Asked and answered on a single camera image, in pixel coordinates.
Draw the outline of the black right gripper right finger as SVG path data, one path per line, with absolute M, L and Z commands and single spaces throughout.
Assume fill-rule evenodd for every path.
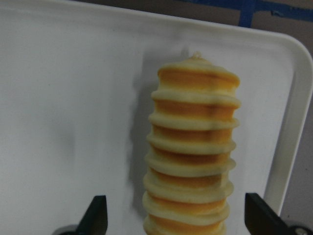
M 245 226 L 251 235 L 302 234 L 302 227 L 288 226 L 257 193 L 245 194 Z

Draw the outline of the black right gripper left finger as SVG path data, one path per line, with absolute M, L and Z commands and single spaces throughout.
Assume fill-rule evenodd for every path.
M 78 224 L 76 235 L 105 235 L 108 229 L 108 211 L 105 195 L 95 196 Z

